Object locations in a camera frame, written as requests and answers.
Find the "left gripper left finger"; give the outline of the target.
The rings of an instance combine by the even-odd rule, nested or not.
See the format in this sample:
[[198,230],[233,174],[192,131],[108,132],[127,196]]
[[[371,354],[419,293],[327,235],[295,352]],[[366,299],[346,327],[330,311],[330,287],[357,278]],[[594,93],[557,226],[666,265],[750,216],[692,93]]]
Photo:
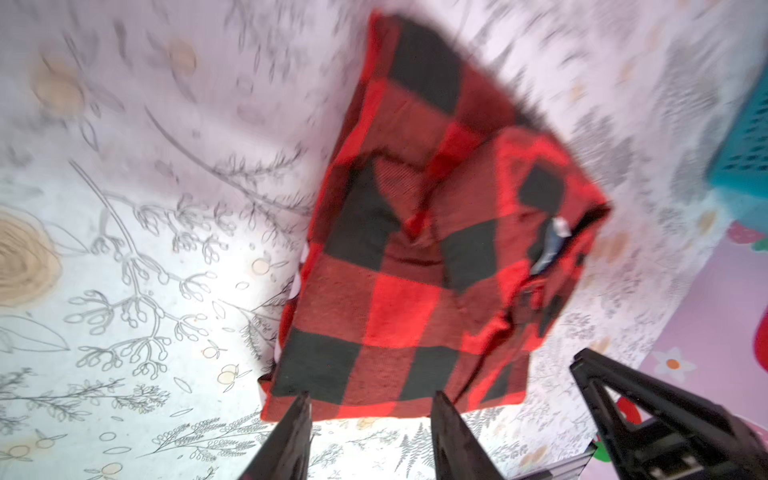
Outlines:
[[311,433],[311,399],[304,392],[294,400],[239,479],[306,480]]

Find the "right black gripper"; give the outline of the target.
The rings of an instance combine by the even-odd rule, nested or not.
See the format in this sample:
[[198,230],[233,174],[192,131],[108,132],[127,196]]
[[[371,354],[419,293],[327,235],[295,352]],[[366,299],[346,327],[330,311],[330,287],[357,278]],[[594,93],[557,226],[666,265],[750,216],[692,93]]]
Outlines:
[[765,479],[767,450],[722,406],[591,349],[571,374],[620,479]]

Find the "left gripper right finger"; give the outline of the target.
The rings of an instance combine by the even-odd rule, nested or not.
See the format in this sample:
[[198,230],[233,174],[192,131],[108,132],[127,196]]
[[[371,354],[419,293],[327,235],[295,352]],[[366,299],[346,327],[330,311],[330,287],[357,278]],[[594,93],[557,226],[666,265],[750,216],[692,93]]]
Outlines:
[[472,431],[444,392],[435,393],[430,426],[437,480],[502,480]]

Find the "red black plaid shirt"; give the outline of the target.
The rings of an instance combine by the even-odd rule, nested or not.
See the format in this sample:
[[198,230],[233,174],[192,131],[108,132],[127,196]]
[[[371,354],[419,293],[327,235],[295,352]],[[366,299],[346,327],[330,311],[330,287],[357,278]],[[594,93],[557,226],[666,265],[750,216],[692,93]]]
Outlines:
[[434,30],[373,13],[283,311],[265,421],[517,405],[610,214],[550,133]]

